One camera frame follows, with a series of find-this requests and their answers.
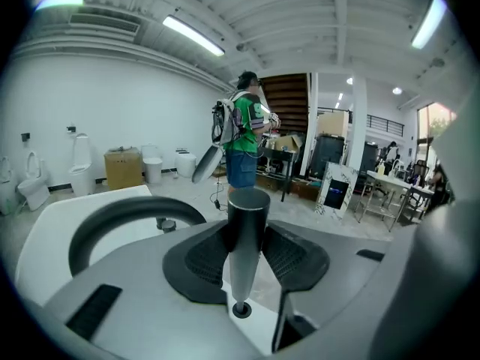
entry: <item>fluorescent light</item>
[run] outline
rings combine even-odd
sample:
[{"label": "fluorescent light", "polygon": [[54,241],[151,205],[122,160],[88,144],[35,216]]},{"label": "fluorescent light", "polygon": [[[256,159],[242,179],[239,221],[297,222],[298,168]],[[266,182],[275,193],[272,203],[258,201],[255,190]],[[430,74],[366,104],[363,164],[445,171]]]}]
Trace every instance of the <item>fluorescent light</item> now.
[{"label": "fluorescent light", "polygon": [[42,0],[35,10],[38,11],[39,9],[56,7],[59,5],[83,5],[83,0]]},{"label": "fluorescent light", "polygon": [[201,45],[216,56],[222,56],[225,54],[223,49],[216,46],[198,31],[191,28],[184,22],[176,19],[175,17],[167,16],[166,19],[163,21],[163,25],[173,29],[174,31],[177,31],[178,33],[181,33],[184,36],[187,36],[187,38],[195,41],[195,43]]},{"label": "fluorescent light", "polygon": [[446,9],[447,4],[443,0],[432,1],[423,23],[420,25],[420,29],[412,40],[413,47],[421,50],[425,46],[440,24]]}]

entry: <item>railing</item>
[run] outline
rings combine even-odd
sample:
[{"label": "railing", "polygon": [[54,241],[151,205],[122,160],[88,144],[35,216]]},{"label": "railing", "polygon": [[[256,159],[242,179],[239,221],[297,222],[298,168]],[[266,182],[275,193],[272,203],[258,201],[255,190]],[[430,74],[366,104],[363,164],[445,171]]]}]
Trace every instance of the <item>railing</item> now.
[{"label": "railing", "polygon": [[[333,109],[333,108],[323,108],[323,107],[320,107],[318,109],[319,115],[323,113],[334,113],[334,112],[348,112],[348,122],[352,124],[353,112],[351,111],[347,111],[345,109]],[[404,125],[401,123],[397,123],[396,121],[388,120],[387,118],[367,115],[367,127],[372,129],[377,129],[379,131],[383,131],[388,134],[394,134],[400,137],[404,136]]]},{"label": "railing", "polygon": [[404,137],[404,125],[386,118],[367,115],[367,127]]}]

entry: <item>white backpack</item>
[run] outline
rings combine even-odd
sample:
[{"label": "white backpack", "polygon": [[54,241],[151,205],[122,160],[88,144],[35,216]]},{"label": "white backpack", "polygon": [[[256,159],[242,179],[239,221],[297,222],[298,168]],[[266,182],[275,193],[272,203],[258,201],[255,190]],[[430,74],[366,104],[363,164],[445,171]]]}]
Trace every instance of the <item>white backpack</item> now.
[{"label": "white backpack", "polygon": [[242,112],[235,108],[234,103],[247,93],[247,91],[240,91],[230,98],[217,101],[213,107],[211,141],[214,145],[223,146],[237,140],[243,134]]}]

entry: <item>denim shorts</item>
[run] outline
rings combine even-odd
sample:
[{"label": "denim shorts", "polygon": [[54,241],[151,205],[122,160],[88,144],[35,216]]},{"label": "denim shorts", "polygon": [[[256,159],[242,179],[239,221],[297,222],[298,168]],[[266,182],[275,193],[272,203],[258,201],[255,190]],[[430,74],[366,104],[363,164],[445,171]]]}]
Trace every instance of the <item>denim shorts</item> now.
[{"label": "denim shorts", "polygon": [[257,154],[226,150],[226,179],[234,188],[247,188],[255,185],[257,178]]}]

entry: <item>wooden stairs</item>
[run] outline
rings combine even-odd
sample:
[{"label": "wooden stairs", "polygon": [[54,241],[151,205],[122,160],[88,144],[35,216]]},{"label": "wooden stairs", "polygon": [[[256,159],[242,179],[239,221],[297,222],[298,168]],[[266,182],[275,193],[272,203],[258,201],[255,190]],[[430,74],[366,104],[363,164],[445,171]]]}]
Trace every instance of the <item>wooden stairs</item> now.
[{"label": "wooden stairs", "polygon": [[308,75],[282,75],[262,78],[268,106],[281,120],[280,134],[307,133]]}]

